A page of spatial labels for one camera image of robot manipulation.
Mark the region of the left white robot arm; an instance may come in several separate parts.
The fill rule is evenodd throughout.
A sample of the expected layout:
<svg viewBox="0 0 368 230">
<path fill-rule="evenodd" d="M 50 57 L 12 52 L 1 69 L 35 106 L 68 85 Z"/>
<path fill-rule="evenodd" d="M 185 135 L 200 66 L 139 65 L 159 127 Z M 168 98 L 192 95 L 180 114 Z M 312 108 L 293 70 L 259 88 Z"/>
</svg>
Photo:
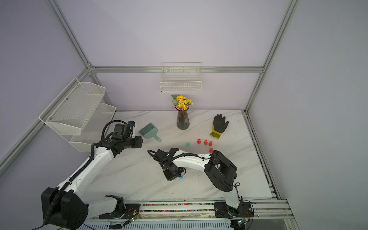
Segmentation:
<svg viewBox="0 0 368 230">
<path fill-rule="evenodd" d="M 43 223 L 76 230 L 87 219 L 108 215 L 122 218 L 127 208 L 124 199 L 106 195 L 103 199 L 85 202 L 82 200 L 86 189 L 99 172 L 125 149 L 142 147 L 142 136 L 135 134 L 136 123 L 113 120 L 102 131 L 98 143 L 91 145 L 89 158 L 64 182 L 56 188 L 48 187 L 41 195 Z"/>
</svg>

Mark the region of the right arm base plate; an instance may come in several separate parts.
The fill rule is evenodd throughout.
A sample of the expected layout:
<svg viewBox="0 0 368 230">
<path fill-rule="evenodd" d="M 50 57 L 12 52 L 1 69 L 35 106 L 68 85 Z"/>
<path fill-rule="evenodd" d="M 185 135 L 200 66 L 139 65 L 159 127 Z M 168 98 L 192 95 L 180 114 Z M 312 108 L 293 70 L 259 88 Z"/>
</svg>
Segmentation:
<svg viewBox="0 0 368 230">
<path fill-rule="evenodd" d="M 214 212 L 216 218 L 253 218 L 254 210 L 253 204 L 246 200 L 242 201 L 238 208 L 232 208 L 225 202 L 214 203 Z"/>
</svg>

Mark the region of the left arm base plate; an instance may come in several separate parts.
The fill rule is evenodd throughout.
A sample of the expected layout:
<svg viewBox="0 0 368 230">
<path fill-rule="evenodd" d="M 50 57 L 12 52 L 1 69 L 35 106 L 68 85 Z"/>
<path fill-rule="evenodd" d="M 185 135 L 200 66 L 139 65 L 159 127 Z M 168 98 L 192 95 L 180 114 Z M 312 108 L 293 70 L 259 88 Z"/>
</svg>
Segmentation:
<svg viewBox="0 0 368 230">
<path fill-rule="evenodd" d="M 99 219 L 131 219 L 138 216 L 140 204 L 128 203 L 118 208 L 116 211 L 100 215 Z"/>
</svg>

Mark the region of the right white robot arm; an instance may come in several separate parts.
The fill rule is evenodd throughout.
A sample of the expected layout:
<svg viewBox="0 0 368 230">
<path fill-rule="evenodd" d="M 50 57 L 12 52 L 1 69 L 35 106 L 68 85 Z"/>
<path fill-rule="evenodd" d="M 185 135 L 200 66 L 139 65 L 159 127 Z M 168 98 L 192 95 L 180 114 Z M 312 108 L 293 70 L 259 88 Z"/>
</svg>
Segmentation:
<svg viewBox="0 0 368 230">
<path fill-rule="evenodd" d="M 225 205 L 230 211 L 242 212 L 243 200 L 237 190 L 237 167 L 220 151 L 209 154 L 186 152 L 171 148 L 168 152 L 161 149 L 148 150 L 148 154 L 159 163 L 168 181 L 186 174 L 187 169 L 204 172 L 215 188 L 225 193 Z"/>
</svg>

